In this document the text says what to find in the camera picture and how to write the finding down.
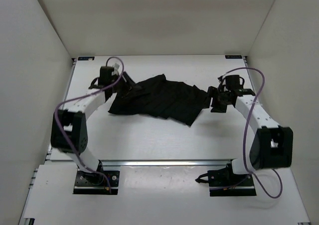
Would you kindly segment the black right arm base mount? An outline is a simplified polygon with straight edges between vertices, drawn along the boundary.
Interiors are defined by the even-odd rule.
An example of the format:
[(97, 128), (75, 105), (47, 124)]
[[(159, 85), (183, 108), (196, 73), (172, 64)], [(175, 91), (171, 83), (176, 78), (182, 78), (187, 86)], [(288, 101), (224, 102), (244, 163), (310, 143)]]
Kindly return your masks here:
[(256, 190), (250, 175), (236, 175), (230, 168), (208, 170), (195, 179), (197, 183), (209, 185), (211, 197), (253, 197)]

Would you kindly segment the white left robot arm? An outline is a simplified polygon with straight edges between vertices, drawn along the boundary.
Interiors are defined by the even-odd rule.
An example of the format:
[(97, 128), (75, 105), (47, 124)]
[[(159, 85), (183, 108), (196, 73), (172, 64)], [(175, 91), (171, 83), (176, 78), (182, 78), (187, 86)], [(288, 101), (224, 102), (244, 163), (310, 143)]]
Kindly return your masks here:
[(87, 119), (114, 93), (127, 96), (141, 89), (126, 72), (107, 69), (92, 80), (85, 95), (66, 100), (71, 105), (54, 111), (50, 139), (52, 147), (70, 157), (79, 170), (87, 173), (91, 183), (101, 183), (104, 171), (102, 162), (88, 148)]

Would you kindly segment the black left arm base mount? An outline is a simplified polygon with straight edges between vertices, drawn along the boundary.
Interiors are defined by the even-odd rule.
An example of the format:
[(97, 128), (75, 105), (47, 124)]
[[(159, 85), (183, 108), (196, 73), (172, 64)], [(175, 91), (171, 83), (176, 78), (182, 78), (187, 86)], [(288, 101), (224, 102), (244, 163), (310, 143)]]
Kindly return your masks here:
[(99, 172), (103, 173), (110, 183), (108, 186), (105, 177), (96, 173), (77, 170), (73, 194), (76, 195), (117, 195), (120, 181), (120, 170), (106, 170), (100, 163)]

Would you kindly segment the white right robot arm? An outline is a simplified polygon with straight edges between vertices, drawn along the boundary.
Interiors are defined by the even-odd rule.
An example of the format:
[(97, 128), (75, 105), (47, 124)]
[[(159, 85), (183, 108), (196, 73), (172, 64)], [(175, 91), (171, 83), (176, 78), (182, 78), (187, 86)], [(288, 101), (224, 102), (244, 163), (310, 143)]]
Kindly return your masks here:
[(231, 168), (223, 173), (225, 183), (235, 185), (241, 175), (262, 169), (288, 168), (292, 164), (293, 131), (282, 127), (256, 101), (252, 89), (239, 88), (219, 91), (210, 86), (211, 112), (225, 113), (228, 105), (246, 119), (243, 155), (231, 161)]

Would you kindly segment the black pleated skirt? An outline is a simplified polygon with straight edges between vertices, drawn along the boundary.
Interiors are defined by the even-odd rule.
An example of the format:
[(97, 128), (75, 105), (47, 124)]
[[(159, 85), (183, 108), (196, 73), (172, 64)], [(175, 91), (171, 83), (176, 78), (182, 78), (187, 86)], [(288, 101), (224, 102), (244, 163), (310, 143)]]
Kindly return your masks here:
[(207, 92), (184, 82), (169, 81), (164, 74), (136, 83), (130, 99), (115, 97), (109, 113), (114, 115), (148, 115), (173, 119), (191, 126), (203, 109), (209, 108)]

